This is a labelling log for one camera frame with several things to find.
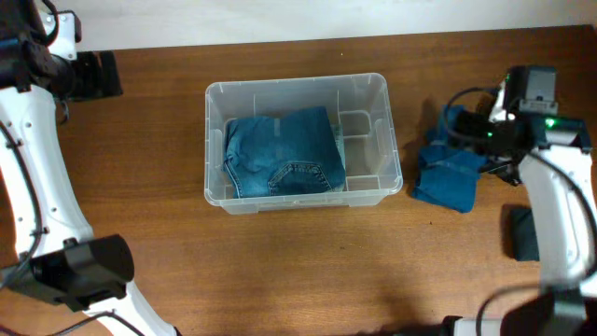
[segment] blue denim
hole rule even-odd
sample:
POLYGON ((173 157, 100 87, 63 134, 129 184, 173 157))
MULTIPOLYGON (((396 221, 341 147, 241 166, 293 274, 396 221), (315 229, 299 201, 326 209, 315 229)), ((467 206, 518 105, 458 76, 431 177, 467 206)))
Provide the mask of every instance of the blue denim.
MULTIPOLYGON (((458 105, 448 111, 447 122, 451 127, 463 110, 458 105)), ((468 213, 475 205, 479 168, 487 159, 471 151, 446 146, 448 139, 441 120, 436 128, 427 133, 427 140, 431 144, 419 150, 421 173, 412 197, 468 213)))
POLYGON ((236 119, 227 126, 224 170, 234 197, 341 191, 346 172, 325 107, 282 119, 236 119))

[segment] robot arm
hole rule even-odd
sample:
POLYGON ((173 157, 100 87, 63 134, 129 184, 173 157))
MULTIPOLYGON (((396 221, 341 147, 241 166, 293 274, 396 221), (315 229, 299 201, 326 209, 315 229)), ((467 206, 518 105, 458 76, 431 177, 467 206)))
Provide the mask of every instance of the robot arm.
POLYGON ((449 130, 478 153, 509 162, 495 173, 525 185, 542 265, 541 284, 498 291, 481 306, 477 320, 457 321, 454 335, 577 335, 587 320, 587 299, 597 297, 590 139, 582 120, 556 116, 555 77, 553 68, 512 68, 499 89, 470 90, 495 94, 487 115, 465 112, 449 130), (539 298, 503 321, 479 319, 494 298, 530 288, 542 290, 539 298))
POLYGON ((3 6, 0 21, 7 24, 1 27, 7 28, 0 29, 0 141, 5 146, 0 147, 0 169, 21 263, 2 270, 2 287, 100 315, 98 321, 115 335, 179 334, 134 283, 132 255, 124 240, 117 235, 94 239, 58 143, 55 98, 82 101, 121 93, 113 55, 103 53, 101 67, 93 54, 76 53, 80 22, 72 12, 41 14, 50 32, 59 18, 58 33, 45 46, 33 0, 3 6))

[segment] clear plastic container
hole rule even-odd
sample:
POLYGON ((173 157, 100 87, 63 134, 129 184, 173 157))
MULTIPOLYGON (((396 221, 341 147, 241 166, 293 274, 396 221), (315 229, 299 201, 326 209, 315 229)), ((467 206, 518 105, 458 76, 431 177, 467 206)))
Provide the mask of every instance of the clear plastic container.
POLYGON ((214 83, 205 92, 205 199, 230 214, 315 206, 372 206, 402 188, 400 159, 388 98, 380 74, 214 83), (283 117, 325 106, 343 130, 344 191, 234 199, 222 170, 226 124, 237 118, 283 117))

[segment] black cable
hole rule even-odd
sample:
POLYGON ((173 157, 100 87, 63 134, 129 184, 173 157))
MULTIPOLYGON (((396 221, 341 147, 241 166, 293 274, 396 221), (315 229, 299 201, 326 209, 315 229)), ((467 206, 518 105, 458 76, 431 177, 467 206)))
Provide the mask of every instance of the black cable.
POLYGON ((60 107, 62 108, 62 120, 60 121, 60 125, 63 126, 64 124, 66 124, 68 122, 68 120, 70 120, 71 118, 71 113, 68 109, 68 104, 66 103, 65 100, 61 100, 60 101, 60 107))
POLYGON ((112 317, 115 320, 117 320, 118 322, 120 322, 122 325, 124 325, 125 327, 127 327, 128 329, 130 329, 132 332, 134 332, 135 334, 137 334, 138 336, 145 336, 141 331, 139 331, 139 329, 137 329, 134 325, 132 325, 131 323, 129 323, 129 321, 125 320, 124 318, 114 314, 114 312, 103 312, 103 313, 99 313, 98 315, 86 318, 74 325, 72 325, 71 327, 68 327, 67 329, 63 329, 60 330, 58 332, 55 332, 53 334, 50 334, 49 336, 63 336, 66 334, 69 334, 85 325, 87 325, 88 323, 95 321, 98 318, 101 317, 112 317))
POLYGON ((472 92, 487 92, 487 93, 495 96, 495 95, 497 95, 497 93, 499 91, 500 91, 500 88, 470 88, 470 89, 462 90, 462 91, 456 93, 446 104, 446 107, 444 107, 443 112, 439 114, 439 116, 441 117, 441 122, 443 123, 443 126, 444 126, 444 130, 446 130, 446 132, 451 137, 456 138, 458 140, 462 140, 462 141, 466 141, 466 142, 474 143, 474 144, 488 143, 489 139, 478 138, 476 136, 460 134, 460 133, 456 132, 455 130, 453 130, 452 127, 450 127, 450 125, 448 124, 448 112, 450 111, 451 106, 454 104, 454 102, 456 102, 456 100, 458 100, 458 98, 460 98, 466 94, 469 94, 472 92))
POLYGON ((568 185, 570 186, 570 188, 572 189, 574 194, 577 196, 578 200, 581 203, 583 211, 585 212, 585 217, 589 222, 590 233, 592 235, 592 240, 593 240, 593 248, 595 249, 595 252, 594 252, 595 257, 593 258, 591 266, 588 267, 584 273, 582 273, 580 276, 577 276, 576 278, 569 279, 569 280, 550 281, 547 283, 508 286, 508 287, 504 287, 502 289, 497 290, 495 293, 492 294, 492 296, 490 296, 480 306, 479 311, 477 312, 477 319, 475 321, 475 332, 477 333, 477 336, 481 336, 481 323, 483 320, 483 315, 485 314, 485 311, 487 310, 487 307, 489 306, 489 304, 492 301, 494 301, 498 297, 501 297, 503 295, 513 293, 516 291, 522 291, 522 290, 528 290, 528 289, 541 289, 541 290, 569 289, 572 287, 577 287, 578 285, 580 285, 581 282, 583 282, 584 280, 587 280, 588 278, 592 277, 593 275, 595 275, 597 273, 597 218, 595 218, 595 214, 593 213, 592 208, 590 207, 589 199, 587 199, 587 196, 582 191, 582 189, 578 186, 578 184, 565 171, 560 169, 560 167, 558 167, 555 164, 553 164, 552 162, 542 158, 541 156, 539 156, 538 154, 536 154, 534 152, 528 152, 527 155, 532 157, 533 159, 545 164, 547 167, 549 167, 551 170, 553 170, 555 173, 557 173, 561 178, 563 178, 568 183, 568 185))
MULTIPOLYGON (((111 317, 114 318, 115 320, 117 320, 118 322, 120 322, 123 326, 125 326, 126 328, 128 328, 130 331, 134 332, 137 336, 145 336, 145 334, 141 331, 139 331, 139 329, 137 329, 134 325, 132 325, 131 323, 129 323, 129 321, 125 320, 124 318, 116 315, 114 312, 103 312, 103 313, 99 313, 98 315, 94 315, 92 317, 88 317, 80 322, 75 323, 74 325, 66 328, 66 329, 62 329, 60 331, 51 333, 48 336, 63 336, 66 334, 69 334, 79 328, 82 328, 86 325, 88 325, 90 322, 93 322, 99 318, 102 317, 111 317)), ((6 327, 2 327, 0 326, 0 332, 4 332, 6 335, 8 336, 26 336, 23 334, 18 333, 17 331, 8 329, 6 327)))
POLYGON ((34 242, 31 244, 31 248, 29 248, 27 254, 19 263, 19 266, 17 266, 17 268, 9 275, 7 275, 4 281, 0 283, 0 290, 2 290, 4 287, 10 285, 18 277, 18 275, 20 275, 21 272, 29 265, 29 261, 31 261, 33 254, 35 253, 35 251, 39 247, 39 244, 41 243, 41 235, 43 234, 43 228, 41 222, 41 207, 39 206, 39 201, 37 200, 34 183, 31 179, 31 176, 29 175, 29 172, 27 171, 25 160, 22 158, 21 152, 19 151, 19 146, 21 146, 21 143, 15 142, 15 140, 12 138, 12 135, 10 135, 10 133, 7 130, 7 127, 2 121, 0 121, 0 132, 2 132, 2 135, 8 141, 7 147, 12 149, 15 155, 15 159, 19 164, 19 168, 21 168, 21 174, 23 176, 23 179, 25 180, 25 185, 27 185, 27 191, 29 191, 29 195, 31 196, 31 203, 33 205, 35 213, 35 231, 32 233, 32 235, 34 236, 34 242))
POLYGON ((54 41, 56 41, 56 37, 58 37, 58 32, 60 31, 60 20, 58 17, 58 9, 56 9, 56 7, 54 6, 54 4, 51 3, 51 1, 41 0, 41 2, 44 3, 44 5, 46 5, 46 7, 49 9, 49 11, 54 16, 54 23, 55 23, 54 29, 52 30, 51 33, 49 33, 46 40, 44 41, 44 44, 46 45, 46 47, 49 47, 49 45, 51 45, 52 43, 54 43, 54 41))

